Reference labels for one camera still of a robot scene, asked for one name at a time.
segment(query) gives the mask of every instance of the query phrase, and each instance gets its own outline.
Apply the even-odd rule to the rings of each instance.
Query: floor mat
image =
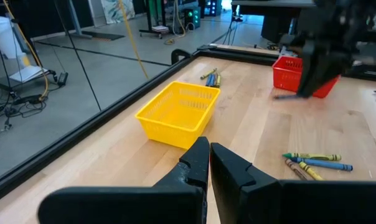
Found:
[[[101,41],[112,41],[117,40],[120,38],[123,38],[123,35],[116,35],[116,34],[103,34],[103,33],[97,33],[97,32],[89,32],[89,31],[83,31],[82,32],[85,35],[90,35],[95,40],[101,40]]]

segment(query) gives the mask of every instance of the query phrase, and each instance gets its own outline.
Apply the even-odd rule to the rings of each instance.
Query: yellow cable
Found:
[[[125,7],[123,5],[123,3],[121,2],[121,0],[119,0],[119,7],[121,9],[121,12],[123,14],[123,19],[125,20],[125,24],[126,24],[126,29],[127,29],[127,32],[128,32],[128,36],[130,38],[130,41],[131,41],[131,45],[133,46],[133,50],[134,50],[134,53],[136,54],[136,57],[137,57],[137,60],[139,62],[139,65],[141,66],[141,68],[143,69],[143,72],[144,72],[144,75],[146,77],[146,79],[149,80],[149,77],[148,77],[148,74],[146,73],[145,71],[145,68],[144,68],[144,65],[138,55],[138,51],[137,51],[137,48],[136,48],[136,44],[134,42],[134,39],[133,39],[133,34],[131,33],[131,29],[130,29],[130,25],[128,24],[128,21],[127,21],[127,16],[126,16],[126,11],[125,11]]]
[[[167,41],[165,41],[165,44],[167,44],[167,45],[174,44],[174,40],[176,40],[178,38],[185,37],[185,35],[186,35],[186,30],[185,30],[184,26],[182,25],[182,22],[180,20],[180,16],[178,15],[179,10],[178,10],[178,2],[177,2],[177,0],[174,0],[174,4],[176,5],[177,20],[178,20],[178,22],[179,22],[179,24],[180,24],[180,26],[182,28],[182,35],[181,36],[177,36],[177,37],[173,37],[171,39],[168,39]]]
[[[11,12],[9,6],[8,6],[8,3],[6,2],[6,0],[2,0],[2,2],[4,3],[4,5],[5,5],[5,7],[6,7],[7,11],[8,11],[8,13],[10,14],[11,19],[15,19],[15,17],[14,17],[14,15],[12,14],[12,12]],[[25,34],[22,32],[21,28],[19,27],[19,24],[17,23],[16,26],[17,26],[19,32],[21,33],[22,38],[25,40],[27,46],[29,47],[29,50],[32,52],[32,55],[33,55],[33,57],[35,58],[35,60],[37,61],[37,64],[38,64],[38,66],[40,67],[41,72],[42,72],[42,74],[43,74],[43,76],[44,76],[44,80],[45,80],[45,89],[44,89],[43,94],[41,94],[41,96],[40,96],[40,98],[39,98],[40,101],[44,101],[44,98],[45,98],[45,96],[47,95],[47,92],[48,92],[48,89],[49,89],[49,81],[48,81],[48,78],[47,78],[47,76],[45,75],[45,72],[44,72],[43,66],[42,66],[42,64],[40,63],[40,60],[39,60],[38,56],[37,56],[36,53],[34,52],[34,50],[33,50],[32,46],[30,45],[29,41],[27,41],[27,39],[26,39],[26,37],[25,37]]]

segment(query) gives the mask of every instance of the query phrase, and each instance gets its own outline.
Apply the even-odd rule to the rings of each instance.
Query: yellow crayon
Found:
[[[207,78],[211,73],[215,73],[215,71],[217,71],[217,68],[211,70],[210,72],[206,73],[206,75],[202,75],[200,77],[201,80],[204,80],[205,78]]]
[[[220,84],[221,84],[221,75],[217,74],[217,81],[215,82],[215,86],[217,88],[220,88]]]
[[[326,160],[326,161],[339,161],[342,159],[341,155],[337,154],[331,154],[331,155],[325,155],[325,154],[310,154],[310,153],[285,153],[283,154],[286,158],[294,158],[294,157],[300,157],[300,158],[306,158],[306,159],[318,159],[318,160]]]
[[[315,180],[324,180],[320,175],[318,175],[311,167],[309,167],[304,162],[300,162],[299,165],[302,169],[304,169]]]

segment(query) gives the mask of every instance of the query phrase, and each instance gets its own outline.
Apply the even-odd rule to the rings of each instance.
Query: blue crayon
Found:
[[[326,162],[326,161],[320,161],[316,159],[303,159],[303,158],[291,158],[293,162],[304,162],[307,165],[312,166],[319,166],[319,167],[326,167],[330,169],[339,169],[339,170],[346,170],[346,171],[352,171],[353,167],[352,165],[347,164],[341,164],[338,162]]]
[[[214,82],[214,74],[210,74],[210,75],[207,77],[206,86],[210,86],[210,85],[212,85],[213,82]]]

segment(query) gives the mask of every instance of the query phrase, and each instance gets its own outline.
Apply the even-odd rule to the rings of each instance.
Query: brown crayon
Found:
[[[300,166],[293,162],[290,159],[285,160],[286,165],[293,170],[293,172],[301,179],[301,180],[314,180],[306,171],[304,171]]]

